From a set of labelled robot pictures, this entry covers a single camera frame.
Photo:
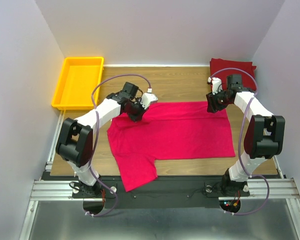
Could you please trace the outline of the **pink red t shirt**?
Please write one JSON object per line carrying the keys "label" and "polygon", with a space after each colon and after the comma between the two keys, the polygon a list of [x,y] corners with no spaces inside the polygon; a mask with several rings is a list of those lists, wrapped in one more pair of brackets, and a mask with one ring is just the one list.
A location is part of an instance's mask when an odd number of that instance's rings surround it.
{"label": "pink red t shirt", "polygon": [[206,101],[158,102],[141,121],[125,113],[111,121],[108,142],[127,192],[158,177],[156,160],[235,156],[227,112],[207,108]]}

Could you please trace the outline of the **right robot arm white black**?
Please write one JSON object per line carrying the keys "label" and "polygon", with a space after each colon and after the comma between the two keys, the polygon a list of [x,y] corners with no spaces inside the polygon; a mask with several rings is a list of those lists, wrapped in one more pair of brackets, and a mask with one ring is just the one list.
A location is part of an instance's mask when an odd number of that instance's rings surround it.
{"label": "right robot arm white black", "polygon": [[225,195],[248,192],[247,181],[256,168],[282,152],[285,118],[267,110],[256,98],[257,92],[243,85],[240,74],[229,75],[225,88],[217,77],[209,77],[207,83],[211,85],[211,92],[206,95],[209,113],[234,104],[249,122],[246,132],[239,133],[239,159],[226,170],[220,182]]}

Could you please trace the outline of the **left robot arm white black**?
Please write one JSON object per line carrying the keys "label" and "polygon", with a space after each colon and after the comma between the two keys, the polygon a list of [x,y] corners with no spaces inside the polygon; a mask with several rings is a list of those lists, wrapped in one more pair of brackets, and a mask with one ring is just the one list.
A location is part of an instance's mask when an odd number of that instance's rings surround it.
{"label": "left robot arm white black", "polygon": [[70,184],[75,193],[83,193],[90,197],[96,197],[101,193],[101,177],[92,167],[99,130],[121,114],[127,114],[134,122],[140,121],[150,105],[158,98],[152,94],[151,88],[140,97],[137,96],[139,91],[138,86],[126,82],[122,90],[110,93],[88,113],[63,121],[55,152],[78,176],[78,183]]}

